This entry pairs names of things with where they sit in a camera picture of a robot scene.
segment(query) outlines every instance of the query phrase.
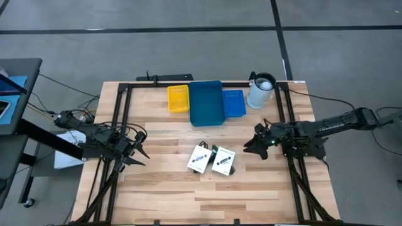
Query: product box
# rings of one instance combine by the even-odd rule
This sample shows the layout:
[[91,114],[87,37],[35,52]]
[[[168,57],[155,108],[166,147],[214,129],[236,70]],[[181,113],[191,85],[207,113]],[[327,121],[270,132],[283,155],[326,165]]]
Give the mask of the product box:
[[188,160],[187,167],[197,172],[204,173],[211,154],[211,150],[197,145],[193,151],[193,154],[190,157],[190,160]]
[[219,147],[212,170],[228,176],[234,161],[234,155],[235,152]]

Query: wooden table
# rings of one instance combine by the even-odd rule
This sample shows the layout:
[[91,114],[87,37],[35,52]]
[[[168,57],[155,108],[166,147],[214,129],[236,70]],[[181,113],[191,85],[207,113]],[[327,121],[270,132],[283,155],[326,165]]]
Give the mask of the wooden table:
[[[112,120],[118,83],[104,82],[95,122]],[[305,83],[289,82],[289,86],[307,93]],[[314,120],[309,97],[291,93],[291,99],[296,120]],[[282,100],[287,113],[285,98]],[[280,120],[276,99],[269,100],[263,109],[246,108],[246,115],[228,118],[223,126],[193,127],[188,112],[168,111],[166,88],[133,89],[128,122],[148,131],[144,150],[151,159],[136,153],[134,158],[146,166],[128,166],[120,174],[112,223],[233,223],[235,218],[241,223],[297,223],[290,174],[281,147],[269,148],[269,158],[264,161],[257,154],[242,151],[242,145],[253,136],[254,126],[263,118]],[[235,151],[235,174],[224,176],[212,171],[211,166],[202,175],[188,169],[194,146],[201,141]],[[327,167],[314,157],[305,161],[312,192],[329,214],[339,218]],[[72,220],[85,210],[96,164],[97,159],[85,162]],[[300,193],[308,218],[305,197]],[[105,215],[104,205],[101,219]]]

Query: concrete floor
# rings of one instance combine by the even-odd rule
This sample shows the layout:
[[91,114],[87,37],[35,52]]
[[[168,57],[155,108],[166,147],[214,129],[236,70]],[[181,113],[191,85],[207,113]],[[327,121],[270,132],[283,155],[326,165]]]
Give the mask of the concrete floor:
[[[283,26],[402,24],[399,0],[280,0],[278,8]],[[234,25],[274,25],[269,1],[12,0],[0,16],[0,30]],[[356,107],[402,106],[401,30],[286,31],[284,36],[293,77],[306,80],[311,94],[344,99]],[[134,80],[147,70],[160,75],[192,73],[196,80],[242,80],[254,70],[285,79],[275,31],[0,35],[0,48],[0,58],[40,57],[44,75],[92,94],[100,93],[105,80]],[[90,99],[41,77],[34,92],[54,111]],[[30,101],[39,104],[34,96]],[[317,119],[349,110],[324,100],[312,103]],[[24,117],[56,130],[29,109]],[[399,134],[392,127],[376,131],[383,146],[402,153]],[[30,143],[27,152],[34,146]],[[325,147],[342,219],[400,225],[402,191],[396,180],[402,179],[402,157],[385,153],[371,133],[362,131],[331,136]],[[31,197],[38,202],[30,209],[16,203],[24,177],[16,176],[0,210],[0,225],[63,223],[80,169],[35,179]]]

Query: yellow bin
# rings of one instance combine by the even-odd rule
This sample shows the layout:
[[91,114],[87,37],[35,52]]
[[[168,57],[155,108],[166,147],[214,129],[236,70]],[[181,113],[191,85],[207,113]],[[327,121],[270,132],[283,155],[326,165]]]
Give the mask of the yellow bin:
[[168,108],[170,112],[186,112],[190,109],[188,86],[176,85],[168,87]]

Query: blue tray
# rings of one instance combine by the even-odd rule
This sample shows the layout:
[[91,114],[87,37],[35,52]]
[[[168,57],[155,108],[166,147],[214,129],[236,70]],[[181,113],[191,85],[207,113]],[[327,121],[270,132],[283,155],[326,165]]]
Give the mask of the blue tray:
[[193,126],[218,126],[225,121],[222,83],[190,82],[190,122]]
[[242,117],[246,114],[243,90],[225,90],[223,94],[226,117]]

